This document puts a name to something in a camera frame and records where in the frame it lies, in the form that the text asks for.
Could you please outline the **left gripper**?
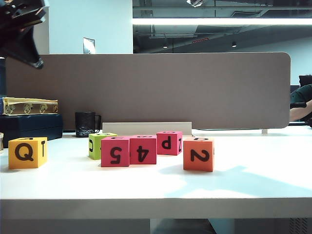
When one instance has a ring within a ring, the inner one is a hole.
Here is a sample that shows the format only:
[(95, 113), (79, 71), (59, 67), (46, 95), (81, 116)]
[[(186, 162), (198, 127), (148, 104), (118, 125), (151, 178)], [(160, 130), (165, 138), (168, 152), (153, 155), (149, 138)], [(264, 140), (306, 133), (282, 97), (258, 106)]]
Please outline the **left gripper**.
[(33, 25), (45, 21), (45, 0), (0, 1), (0, 56), (12, 58), (36, 69), (43, 68)]

